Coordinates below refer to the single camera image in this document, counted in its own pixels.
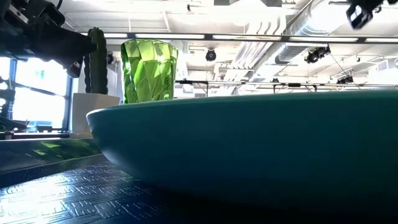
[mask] window frame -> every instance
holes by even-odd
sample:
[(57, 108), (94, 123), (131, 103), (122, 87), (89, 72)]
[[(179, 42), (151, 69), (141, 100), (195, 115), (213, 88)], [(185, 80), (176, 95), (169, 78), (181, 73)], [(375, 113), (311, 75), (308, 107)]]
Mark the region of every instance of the window frame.
[[(70, 109), (72, 107), (72, 77), (69, 75), (67, 76), (67, 87), (66, 87), (66, 93), (65, 96), (58, 95), (56, 93), (53, 93), (51, 91), (43, 90), (40, 88), (34, 88), (31, 86), (23, 85), (18, 82), (16, 82), (16, 75), (17, 75), (17, 64), (18, 61), (15, 59), (10, 60), (10, 74), (9, 74), (9, 80), (10, 80), (10, 85), (9, 88), (12, 90), (15, 90), (17, 87), (19, 88), (28, 88), (30, 91), (34, 91), (37, 93), (42, 93), (45, 95), (50, 95), (50, 96), (61, 96), (65, 99), (65, 110), (63, 112), (63, 119), (62, 119), (62, 127), (61, 128), (54, 128), (54, 131), (69, 131), (69, 122), (70, 122)], [(13, 111), (13, 104), (14, 102), (11, 102), (10, 108), (8, 112), (8, 117), (9, 119), (12, 119), (12, 111)]]

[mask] ceiling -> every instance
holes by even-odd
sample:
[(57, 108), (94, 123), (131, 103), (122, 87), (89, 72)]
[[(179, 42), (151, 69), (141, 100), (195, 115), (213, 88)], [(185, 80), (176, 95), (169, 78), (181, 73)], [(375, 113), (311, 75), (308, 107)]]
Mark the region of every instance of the ceiling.
[[(99, 27), (105, 32), (278, 34), (283, 31), (281, 27), (284, 28), (281, 24), (285, 25), (280, 18), (289, 21), (308, 3), (308, 0), (284, 0), (295, 4), (284, 4), (281, 9), (266, 7), (259, 4), (259, 0), (240, 0), (230, 6), (214, 6), (214, 1), (63, 0), (60, 10), (67, 19), (65, 27), (77, 32), (87, 32), (92, 27)], [(190, 5), (191, 11), (187, 10), (187, 4)], [(345, 12), (347, 6), (335, 6), (335, 8), (341, 13)], [(337, 16), (331, 13), (326, 9), (321, 26), (327, 26), (328, 21), (337, 19)], [(398, 14), (398, 5), (383, 5), (382, 12), (375, 14), (367, 26), (356, 31), (352, 30), (344, 17), (331, 35), (397, 36), (398, 22), (394, 19), (397, 17), (396, 14)], [(118, 55), (117, 52), (120, 51), (123, 42), (124, 40), (108, 40), (108, 50)], [(186, 45), (188, 49), (185, 51), (185, 58), (188, 70), (195, 71), (195, 77), (198, 77), (198, 71), (203, 71), (204, 79), (207, 77), (206, 72), (216, 72), (217, 63), (238, 64), (237, 56), (243, 47), (247, 47), (247, 44), (242, 42), (187, 41)], [(264, 52), (267, 52), (270, 46), (271, 44), (267, 44)], [(302, 52), (289, 63), (289, 66), (278, 69), (279, 72), (274, 74), (274, 77), (279, 77), (284, 82), (289, 80), (325, 82), (331, 77), (344, 73), (343, 70), (349, 72), (354, 67), (367, 70), (384, 59), (398, 58), (398, 45), (333, 44), (330, 48), (332, 56), (328, 55), (314, 64), (304, 62), (307, 51)], [(207, 49), (215, 49), (217, 53), (215, 62), (205, 60)], [(260, 53), (264, 52), (254, 49), (251, 53), (261, 57), (263, 54)], [(357, 70), (353, 75), (363, 75), (363, 71)], [(243, 77), (245, 74), (229, 73), (230, 77), (239, 75)]]

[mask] plant pot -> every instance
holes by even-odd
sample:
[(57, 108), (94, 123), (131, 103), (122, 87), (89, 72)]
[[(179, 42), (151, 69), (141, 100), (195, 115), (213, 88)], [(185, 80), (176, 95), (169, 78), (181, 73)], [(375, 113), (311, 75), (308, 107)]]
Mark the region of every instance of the plant pot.
[(74, 93), (71, 138), (92, 138), (86, 115), (90, 111), (117, 106), (120, 98), (97, 93)]
[(129, 40), (122, 44), (124, 103), (171, 100), (178, 50), (159, 40)]

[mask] cable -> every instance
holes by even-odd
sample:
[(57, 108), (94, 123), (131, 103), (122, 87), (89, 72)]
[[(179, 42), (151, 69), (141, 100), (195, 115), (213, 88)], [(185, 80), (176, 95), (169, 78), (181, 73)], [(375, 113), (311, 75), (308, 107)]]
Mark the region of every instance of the cable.
[(57, 9), (60, 9), (62, 5), (62, 0), (59, 0), (58, 4), (57, 4)]
[[(346, 74), (346, 76), (349, 77), (349, 75), (346, 73), (346, 71), (344, 71), (343, 67), (337, 62), (337, 60), (334, 58), (334, 56), (333, 56), (332, 54), (330, 54), (330, 56), (333, 58), (333, 60), (336, 62), (336, 64), (341, 68), (341, 71), (343, 71), (343, 72)], [(357, 87), (359, 90), (362, 90), (362, 89), (359, 87), (359, 85), (357, 85), (354, 81), (353, 81), (353, 83), (356, 85), (356, 87)]]

